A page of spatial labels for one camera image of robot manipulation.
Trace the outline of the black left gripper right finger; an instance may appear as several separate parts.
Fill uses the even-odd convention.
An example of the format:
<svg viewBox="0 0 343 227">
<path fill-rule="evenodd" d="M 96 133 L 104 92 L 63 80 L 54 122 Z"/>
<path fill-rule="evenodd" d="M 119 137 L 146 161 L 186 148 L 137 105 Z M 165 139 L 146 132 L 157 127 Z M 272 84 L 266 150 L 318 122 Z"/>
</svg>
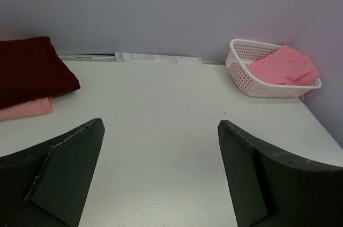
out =
<svg viewBox="0 0 343 227">
<path fill-rule="evenodd" d="M 218 137 L 238 226 L 342 226 L 342 168 L 222 120 Z"/>
</svg>

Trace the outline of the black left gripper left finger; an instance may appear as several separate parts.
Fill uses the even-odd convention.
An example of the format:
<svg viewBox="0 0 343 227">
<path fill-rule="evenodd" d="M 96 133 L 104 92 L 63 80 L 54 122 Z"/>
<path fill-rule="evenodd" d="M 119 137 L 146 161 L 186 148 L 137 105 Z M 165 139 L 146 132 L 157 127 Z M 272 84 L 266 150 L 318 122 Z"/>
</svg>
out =
<svg viewBox="0 0 343 227">
<path fill-rule="evenodd" d="M 96 118 L 1 157 L 1 226 L 78 226 L 105 127 Z"/>
</svg>

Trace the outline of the pink t-shirt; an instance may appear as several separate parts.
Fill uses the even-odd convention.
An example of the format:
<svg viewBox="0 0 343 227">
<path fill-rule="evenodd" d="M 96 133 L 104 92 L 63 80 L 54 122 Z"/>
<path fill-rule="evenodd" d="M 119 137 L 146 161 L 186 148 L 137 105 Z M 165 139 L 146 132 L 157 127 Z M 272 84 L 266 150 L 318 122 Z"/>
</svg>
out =
<svg viewBox="0 0 343 227">
<path fill-rule="evenodd" d="M 321 78 L 311 59 L 289 47 L 282 46 L 274 53 L 247 65 L 257 79 L 274 85 L 308 86 Z"/>
</svg>

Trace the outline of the white perforated plastic basket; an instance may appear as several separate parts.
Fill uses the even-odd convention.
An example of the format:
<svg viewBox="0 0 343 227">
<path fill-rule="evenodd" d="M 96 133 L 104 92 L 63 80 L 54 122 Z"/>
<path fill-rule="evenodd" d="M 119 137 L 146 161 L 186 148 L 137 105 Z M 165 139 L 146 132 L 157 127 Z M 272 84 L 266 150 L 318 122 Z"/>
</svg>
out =
<svg viewBox="0 0 343 227">
<path fill-rule="evenodd" d="M 320 78 L 316 78 L 308 86 L 274 85 L 265 83 L 252 75 L 247 65 L 257 59 L 264 58 L 278 49 L 280 45 L 233 39 L 229 43 L 230 51 L 226 59 L 226 67 L 237 87 L 246 95 L 268 98 L 297 98 L 322 86 Z"/>
</svg>

